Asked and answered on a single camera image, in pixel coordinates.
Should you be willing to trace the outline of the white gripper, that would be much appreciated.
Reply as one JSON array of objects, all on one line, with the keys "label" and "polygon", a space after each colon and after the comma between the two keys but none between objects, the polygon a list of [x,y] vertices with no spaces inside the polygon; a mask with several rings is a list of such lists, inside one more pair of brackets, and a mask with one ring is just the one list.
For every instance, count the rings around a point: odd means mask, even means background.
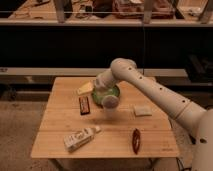
[{"label": "white gripper", "polygon": [[103,73],[100,73],[94,84],[92,82],[87,82],[77,89],[78,95],[83,95],[86,93],[90,93],[95,88],[97,91],[107,91],[108,89],[114,87],[117,83],[117,80],[112,74],[111,70],[106,70]]}]

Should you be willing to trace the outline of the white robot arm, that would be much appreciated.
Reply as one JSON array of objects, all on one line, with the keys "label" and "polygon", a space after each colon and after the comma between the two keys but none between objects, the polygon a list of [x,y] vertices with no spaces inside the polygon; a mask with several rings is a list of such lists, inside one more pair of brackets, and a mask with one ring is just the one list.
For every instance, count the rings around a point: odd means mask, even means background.
[{"label": "white robot arm", "polygon": [[191,171],[213,171],[213,109],[206,110],[190,99],[153,81],[130,59],[116,58],[94,81],[77,89],[78,94],[104,91],[126,81],[140,90],[170,118],[196,139]]}]

